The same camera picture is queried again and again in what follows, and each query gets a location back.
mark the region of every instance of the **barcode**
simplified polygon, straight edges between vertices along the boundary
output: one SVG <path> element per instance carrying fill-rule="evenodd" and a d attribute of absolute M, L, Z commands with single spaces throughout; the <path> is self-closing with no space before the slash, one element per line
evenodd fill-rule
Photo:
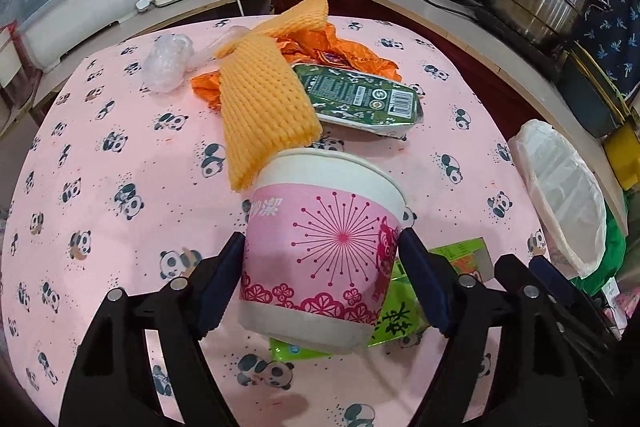
<path fill-rule="evenodd" d="M 387 114 L 391 116 L 399 116 L 400 118 L 411 118 L 414 108 L 414 94 L 399 89 L 391 90 L 391 100 Z"/>
<path fill-rule="evenodd" d="M 362 100 L 364 100 L 364 94 L 367 88 L 364 86 L 359 86 L 356 90 L 356 96 L 353 99 L 353 105 L 362 105 Z"/>

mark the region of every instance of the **kitchen counter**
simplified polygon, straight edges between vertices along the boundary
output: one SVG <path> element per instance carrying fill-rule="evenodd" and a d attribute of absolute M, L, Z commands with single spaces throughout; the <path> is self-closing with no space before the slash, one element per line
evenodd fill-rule
<path fill-rule="evenodd" d="M 558 90 L 528 62 L 471 20 L 422 0 L 371 0 L 443 36 L 477 59 L 513 88 L 548 123 L 565 136 L 593 171 L 622 232 L 628 235 L 623 192 L 600 143 L 578 123 Z M 433 0 L 458 11 L 470 10 L 449 0 Z"/>

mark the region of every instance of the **yellow container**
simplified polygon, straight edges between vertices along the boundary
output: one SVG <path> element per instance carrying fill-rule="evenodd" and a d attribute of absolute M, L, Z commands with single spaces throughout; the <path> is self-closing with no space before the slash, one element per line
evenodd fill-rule
<path fill-rule="evenodd" d="M 640 141 L 630 122 L 607 137 L 604 150 L 623 190 L 640 182 Z"/>

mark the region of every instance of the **metal screw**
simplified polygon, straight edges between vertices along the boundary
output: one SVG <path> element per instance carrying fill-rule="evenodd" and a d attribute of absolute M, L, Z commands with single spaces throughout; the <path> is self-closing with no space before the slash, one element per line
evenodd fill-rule
<path fill-rule="evenodd" d="M 530 284 L 527 284 L 526 286 L 524 286 L 523 291 L 524 291 L 524 295 L 526 295 L 530 299 L 535 299 L 540 295 L 540 290 Z"/>
<path fill-rule="evenodd" d="M 478 281 L 473 275 L 469 275 L 468 273 L 463 273 L 460 277 L 458 277 L 458 284 L 465 288 L 473 288 Z"/>
<path fill-rule="evenodd" d="M 107 298 L 113 302 L 117 301 L 120 297 L 122 297 L 122 290 L 120 288 L 114 288 L 107 293 Z"/>
<path fill-rule="evenodd" d="M 184 277 L 178 277 L 170 282 L 169 286 L 171 286 L 172 290 L 182 290 L 187 288 L 187 279 Z"/>

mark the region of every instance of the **plastic bag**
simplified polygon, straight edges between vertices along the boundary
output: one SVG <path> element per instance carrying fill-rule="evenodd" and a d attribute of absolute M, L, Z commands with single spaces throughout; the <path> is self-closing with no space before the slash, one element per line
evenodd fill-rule
<path fill-rule="evenodd" d="M 184 73 L 207 66 L 209 71 L 220 67 L 220 60 L 213 54 L 229 41 L 249 32 L 244 26 L 231 26 L 204 49 L 195 52 L 193 42 L 187 35 L 160 35 L 142 64 L 142 81 L 155 92 L 169 92 L 180 87 Z"/>
<path fill-rule="evenodd" d="M 551 262 L 584 279 L 605 250 L 606 211 L 595 176 L 548 123 L 529 120 L 509 140 L 511 157 L 542 221 Z"/>
<path fill-rule="evenodd" d="M 193 42 L 187 35 L 160 35 L 142 64 L 143 84 L 155 92 L 174 90 L 183 83 L 193 54 Z"/>

